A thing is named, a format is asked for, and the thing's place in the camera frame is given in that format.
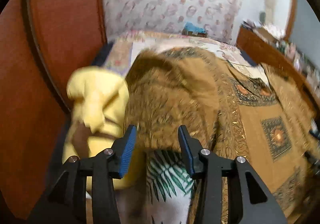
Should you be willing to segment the gold brown patterned garment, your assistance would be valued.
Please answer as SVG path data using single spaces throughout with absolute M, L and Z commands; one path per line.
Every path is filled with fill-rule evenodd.
M 144 51 L 129 70 L 125 124 L 137 127 L 146 153 L 148 223 L 194 223 L 201 182 L 182 162 L 178 127 L 218 156 L 243 156 L 267 185 L 289 223 L 317 196 L 304 157 L 319 156 L 310 129 L 315 113 L 293 79 L 263 65 L 251 78 L 198 47 Z

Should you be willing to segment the floral leaf bed cover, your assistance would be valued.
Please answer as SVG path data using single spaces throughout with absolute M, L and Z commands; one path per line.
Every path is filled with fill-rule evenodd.
M 123 208 L 145 208 L 146 216 L 124 212 L 124 223 L 194 223 L 202 182 L 182 162 L 178 127 L 218 156 L 248 156 L 241 120 L 242 100 L 266 105 L 269 82 L 262 67 L 249 67 L 237 48 L 206 38 L 164 37 L 139 54 L 126 76 L 129 101 L 124 126 L 137 127 L 136 149 L 119 184 L 145 176 L 142 190 L 123 190 Z

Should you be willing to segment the yellow plush toy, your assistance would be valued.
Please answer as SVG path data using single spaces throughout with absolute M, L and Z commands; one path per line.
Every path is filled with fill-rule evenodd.
M 74 147 L 81 129 L 87 134 L 89 157 L 110 148 L 124 135 L 129 90 L 124 77 L 97 66 L 75 70 L 67 83 L 67 96 L 74 102 L 71 126 L 63 146 L 62 161 L 81 156 Z

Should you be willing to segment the wooden sideboard cabinet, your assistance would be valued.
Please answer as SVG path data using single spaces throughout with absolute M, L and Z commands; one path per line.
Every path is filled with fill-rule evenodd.
M 236 46 L 246 52 L 255 63 L 265 63 L 289 74 L 296 82 L 296 86 L 308 106 L 310 106 L 314 112 L 319 113 L 319 98 L 312 90 L 311 85 L 302 73 L 298 72 L 281 52 L 243 26 L 240 27 Z

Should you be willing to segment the blue item on box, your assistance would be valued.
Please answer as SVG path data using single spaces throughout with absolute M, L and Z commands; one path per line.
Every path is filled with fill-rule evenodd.
M 182 30 L 183 35 L 192 36 L 192 37 L 207 37 L 207 32 L 204 28 L 197 27 L 191 22 L 187 22 Z

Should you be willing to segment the cardboard box with floral cloth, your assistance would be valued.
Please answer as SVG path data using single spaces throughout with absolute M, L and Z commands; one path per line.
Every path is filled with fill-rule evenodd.
M 260 27 L 256 27 L 253 32 L 261 37 L 263 40 L 266 40 L 271 43 L 280 41 L 285 37 L 285 31 L 277 28 L 273 24 L 267 24 Z

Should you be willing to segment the brown louvered wardrobe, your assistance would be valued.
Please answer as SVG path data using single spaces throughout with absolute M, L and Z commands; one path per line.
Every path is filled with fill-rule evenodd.
M 72 72 L 106 44 L 102 0 L 1 0 L 1 222 L 26 219 L 72 103 Z

